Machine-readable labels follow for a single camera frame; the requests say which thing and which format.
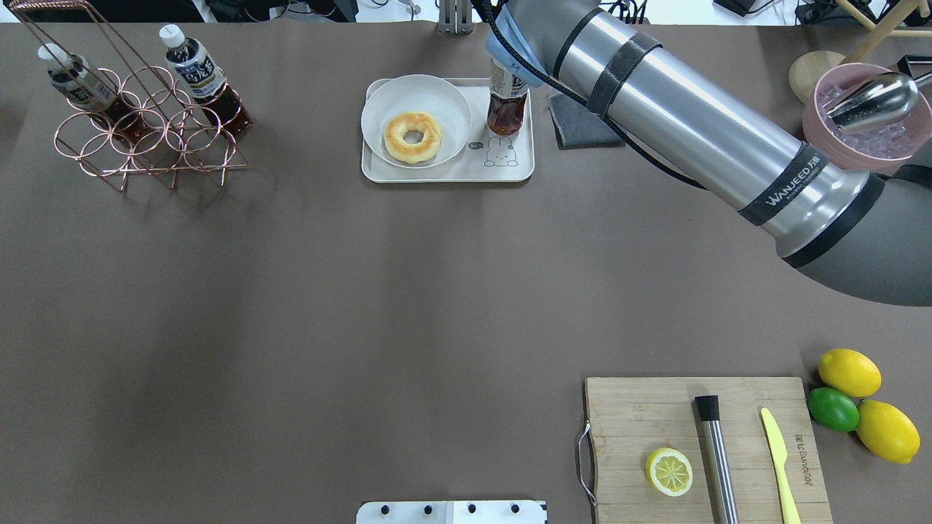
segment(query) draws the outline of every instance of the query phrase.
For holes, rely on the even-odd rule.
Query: wanjeed logo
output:
[[[767,204],[775,206],[784,200],[793,200],[793,198],[795,198],[804,187],[808,186],[809,183],[812,182],[812,179],[822,171],[817,169],[821,162],[822,158],[820,157],[813,157],[809,160],[806,167],[802,168],[796,176],[790,179],[789,184],[767,197]]]

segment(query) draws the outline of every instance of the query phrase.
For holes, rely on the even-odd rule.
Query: black strap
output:
[[[784,262],[790,264],[793,268],[801,268],[806,264],[816,260],[824,255],[829,249],[834,247],[848,231],[854,229],[861,218],[870,211],[874,203],[884,192],[884,180],[874,173],[868,177],[860,193],[857,193],[854,200],[848,204],[848,207],[838,215],[829,226],[822,230],[814,239],[807,243],[796,253],[784,258]]]
[[[563,59],[567,58],[567,53],[569,48],[573,46],[573,42],[576,41],[576,37],[579,36],[580,32],[583,30],[583,27],[589,23],[589,21],[598,15],[598,13],[604,13],[601,8],[596,7],[595,9],[586,13],[582,20],[576,24],[576,27],[573,28],[573,31],[567,36],[567,40],[563,42],[563,48],[560,49],[560,53],[556,55],[556,61],[554,62],[554,78],[560,78],[560,68],[563,67]]]
[[[767,186],[766,189],[744,209],[738,212],[753,224],[760,226],[777,213],[780,213],[787,204],[793,201],[800,192],[815,180],[819,173],[828,165],[829,159],[814,146],[803,142],[796,156],[780,176]]]
[[[605,118],[606,113],[609,112],[609,106],[618,96],[618,91],[622,89],[622,84],[631,76],[644,57],[659,47],[661,47],[660,42],[649,34],[635,33],[629,38],[618,48],[608,65],[602,70],[602,74],[592,88],[592,94],[589,95],[586,109],[595,113],[599,118]]]
[[[907,164],[899,168],[893,177],[932,189],[932,168],[928,166]]]

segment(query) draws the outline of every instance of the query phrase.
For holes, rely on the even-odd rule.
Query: bunny illustration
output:
[[[488,139],[486,167],[514,167],[516,165],[518,165],[518,158],[514,152],[511,138],[507,136],[493,136]]]

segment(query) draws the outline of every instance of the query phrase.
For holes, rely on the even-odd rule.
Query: lemon slice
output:
[[[658,448],[647,458],[647,478],[664,495],[679,497],[692,487],[692,465],[679,451]]]

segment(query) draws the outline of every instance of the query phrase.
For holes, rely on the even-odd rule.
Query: white bottle cap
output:
[[[51,42],[39,47],[39,58],[48,63],[49,69],[67,69],[72,64],[68,53]]]
[[[163,27],[159,32],[158,36],[161,37],[162,43],[169,49],[177,48],[185,42],[185,34],[181,32],[181,29],[170,23]]]

